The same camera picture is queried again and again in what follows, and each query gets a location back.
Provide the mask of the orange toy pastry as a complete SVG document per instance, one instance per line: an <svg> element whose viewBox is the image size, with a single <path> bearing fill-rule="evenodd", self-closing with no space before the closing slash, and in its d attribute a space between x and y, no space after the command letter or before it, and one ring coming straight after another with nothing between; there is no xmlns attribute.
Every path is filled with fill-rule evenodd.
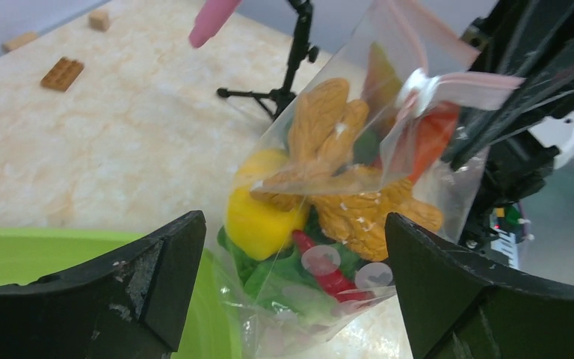
<svg viewBox="0 0 574 359"><path fill-rule="evenodd" d="M250 194L282 211L297 202L314 206L325 236L377 262L388 257L384 227L389 213L433 232L441 229L444 216L413 197L409 177L380 185L382 169L353 162L369 107L361 99L348 100L349 90L347 79L331 78L300 95L287 136L288 161L252 185Z"/></svg>

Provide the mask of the red toy chili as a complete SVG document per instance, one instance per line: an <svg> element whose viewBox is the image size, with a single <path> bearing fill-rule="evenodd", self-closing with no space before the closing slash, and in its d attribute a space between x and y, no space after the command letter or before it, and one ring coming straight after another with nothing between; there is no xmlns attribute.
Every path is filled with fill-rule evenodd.
<svg viewBox="0 0 574 359"><path fill-rule="evenodd" d="M315 244L302 230L294 230L291 237L300 252L301 265L326 294L339 303L373 299L370 292L357 289L356 284L342 274L340 255L335 248Z"/></svg>

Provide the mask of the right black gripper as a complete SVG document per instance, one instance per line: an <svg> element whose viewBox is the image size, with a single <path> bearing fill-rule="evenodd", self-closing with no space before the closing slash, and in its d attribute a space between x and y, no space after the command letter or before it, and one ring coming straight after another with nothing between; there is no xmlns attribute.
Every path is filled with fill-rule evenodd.
<svg viewBox="0 0 574 359"><path fill-rule="evenodd" d="M497 1L468 27L464 39L472 37L481 50L472 71L524 80L495 111L463 109L442 155L457 170L492 144L458 241L478 248L495 237L493 210L536 194L554 170L559 148L520 132L544 117L559 119L574 111L574 1Z"/></svg>

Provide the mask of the orange toy carrot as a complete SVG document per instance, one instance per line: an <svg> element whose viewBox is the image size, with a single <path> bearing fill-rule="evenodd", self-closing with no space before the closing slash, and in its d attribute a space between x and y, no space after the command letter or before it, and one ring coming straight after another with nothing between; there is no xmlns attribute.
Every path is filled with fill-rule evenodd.
<svg viewBox="0 0 574 359"><path fill-rule="evenodd" d="M459 114L459 105L442 102L421 119L416 132L413 172L409 175L412 183L441 157L457 127Z"/></svg>

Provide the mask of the clear zip top bag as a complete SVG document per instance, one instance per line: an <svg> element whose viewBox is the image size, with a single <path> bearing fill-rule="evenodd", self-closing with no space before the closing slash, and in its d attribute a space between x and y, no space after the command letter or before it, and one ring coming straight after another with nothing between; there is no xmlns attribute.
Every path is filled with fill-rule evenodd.
<svg viewBox="0 0 574 359"><path fill-rule="evenodd" d="M489 114L522 78L474 72L478 51L417 1L373 1L347 43L239 166L217 240L244 358L333 338L395 294L391 213L456 239L481 167L441 160L463 110Z"/></svg>

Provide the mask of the green toy lettuce leaf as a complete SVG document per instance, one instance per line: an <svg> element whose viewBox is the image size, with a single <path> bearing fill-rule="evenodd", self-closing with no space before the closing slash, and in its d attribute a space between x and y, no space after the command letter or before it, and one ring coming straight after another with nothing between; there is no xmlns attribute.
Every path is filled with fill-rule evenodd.
<svg viewBox="0 0 574 359"><path fill-rule="evenodd" d="M315 209L309 211L303 231L317 245L329 245L340 255L342 274L355 283L357 271L366 261L344 245L324 235ZM249 258L226 234L225 227L217 233L217 243L225 251L219 278L225 304L247 310L250 315L263 314L279 320L330 325L342 316L359 312L373 305L375 296L367 301L339 303L326 294L315 278L300 262L296 245L283 248L263 261Z"/></svg>

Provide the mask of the yellow toy lemon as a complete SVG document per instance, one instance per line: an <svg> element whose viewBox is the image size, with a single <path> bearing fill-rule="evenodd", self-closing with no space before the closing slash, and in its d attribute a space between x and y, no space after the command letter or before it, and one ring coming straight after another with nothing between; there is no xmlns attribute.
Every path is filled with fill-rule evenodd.
<svg viewBox="0 0 574 359"><path fill-rule="evenodd" d="M279 170L288 160L284 150L264 149L242 162L233 178L226 206L225 230L232 242L249 258L263 261L291 246L291 232L302 230L310 206L297 202L282 211L252 198L251 185Z"/></svg>

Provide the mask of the orange toy fruit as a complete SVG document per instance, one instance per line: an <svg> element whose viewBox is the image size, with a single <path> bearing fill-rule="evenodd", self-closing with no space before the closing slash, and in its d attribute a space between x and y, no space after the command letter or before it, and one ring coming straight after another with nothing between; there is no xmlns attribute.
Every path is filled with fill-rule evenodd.
<svg viewBox="0 0 574 359"><path fill-rule="evenodd" d="M362 99L369 106L369 120L374 130L385 137L396 122L395 101L402 83L389 62L385 49L376 42L369 47L368 69L362 88Z"/></svg>

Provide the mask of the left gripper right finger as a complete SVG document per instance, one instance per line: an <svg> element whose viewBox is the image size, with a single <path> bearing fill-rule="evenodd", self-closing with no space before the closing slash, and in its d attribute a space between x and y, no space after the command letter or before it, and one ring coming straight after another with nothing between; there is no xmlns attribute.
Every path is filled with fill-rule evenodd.
<svg viewBox="0 0 574 359"><path fill-rule="evenodd" d="M574 358L574 286L460 247L402 215L388 264L415 358Z"/></svg>

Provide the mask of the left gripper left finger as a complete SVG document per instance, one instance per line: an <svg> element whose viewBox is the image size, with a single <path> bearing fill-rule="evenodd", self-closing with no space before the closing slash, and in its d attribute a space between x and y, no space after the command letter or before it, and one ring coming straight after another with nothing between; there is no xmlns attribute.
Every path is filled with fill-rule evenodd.
<svg viewBox="0 0 574 359"><path fill-rule="evenodd" d="M77 266L0 286L0 358L169 358L205 237L193 210Z"/></svg>

